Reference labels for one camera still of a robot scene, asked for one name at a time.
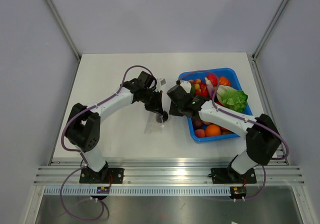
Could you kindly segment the black eggplant toy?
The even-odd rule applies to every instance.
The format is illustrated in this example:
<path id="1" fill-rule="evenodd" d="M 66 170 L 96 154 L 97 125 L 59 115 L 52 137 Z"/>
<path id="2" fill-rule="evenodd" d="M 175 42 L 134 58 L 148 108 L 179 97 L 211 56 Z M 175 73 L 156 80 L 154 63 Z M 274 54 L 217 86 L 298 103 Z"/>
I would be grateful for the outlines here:
<path id="1" fill-rule="evenodd" d="M 163 112 L 163 114 L 156 114 L 155 116 L 155 120 L 158 122 L 158 123 L 165 123 L 169 118 L 169 115 L 166 111 Z"/>

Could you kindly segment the clear zip top bag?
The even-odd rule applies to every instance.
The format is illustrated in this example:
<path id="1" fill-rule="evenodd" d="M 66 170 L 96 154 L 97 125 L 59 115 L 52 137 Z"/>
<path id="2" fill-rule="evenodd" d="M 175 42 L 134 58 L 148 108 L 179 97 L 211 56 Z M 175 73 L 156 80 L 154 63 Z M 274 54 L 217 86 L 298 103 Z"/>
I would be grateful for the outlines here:
<path id="1" fill-rule="evenodd" d="M 145 135 L 161 133 L 165 127 L 165 123 L 158 123 L 156 121 L 156 113 L 150 112 L 143 133 Z"/>

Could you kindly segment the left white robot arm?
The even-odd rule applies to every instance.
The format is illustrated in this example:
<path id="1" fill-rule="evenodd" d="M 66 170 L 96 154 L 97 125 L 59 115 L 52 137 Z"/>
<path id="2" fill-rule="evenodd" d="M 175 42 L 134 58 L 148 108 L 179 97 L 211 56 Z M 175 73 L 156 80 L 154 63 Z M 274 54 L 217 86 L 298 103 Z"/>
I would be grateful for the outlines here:
<path id="1" fill-rule="evenodd" d="M 79 182 L 81 184 L 121 184 L 124 170 L 110 168 L 98 147 L 101 123 L 120 109 L 136 102 L 144 104 L 146 111 L 156 115 L 156 121 L 163 124 L 168 113 L 162 106 L 161 90 L 157 90 L 157 80 L 142 71 L 137 78 L 123 80 L 119 89 L 92 106 L 75 104 L 62 132 L 62 139 L 75 146 L 75 151 L 83 159 Z"/>

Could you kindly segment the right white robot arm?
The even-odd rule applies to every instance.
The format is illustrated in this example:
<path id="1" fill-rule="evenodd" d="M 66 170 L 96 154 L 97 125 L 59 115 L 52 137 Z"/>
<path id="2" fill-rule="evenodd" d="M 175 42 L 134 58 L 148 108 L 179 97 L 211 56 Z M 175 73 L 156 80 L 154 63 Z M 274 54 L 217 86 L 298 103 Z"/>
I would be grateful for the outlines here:
<path id="1" fill-rule="evenodd" d="M 181 85 L 167 91 L 171 100 L 169 114 L 210 122 L 245 138 L 246 149 L 236 155 L 226 168 L 217 172 L 216 180 L 223 184 L 248 182 L 254 167 L 266 166 L 281 144 L 281 137 L 272 119 L 241 114 L 197 95 L 193 97 Z"/>

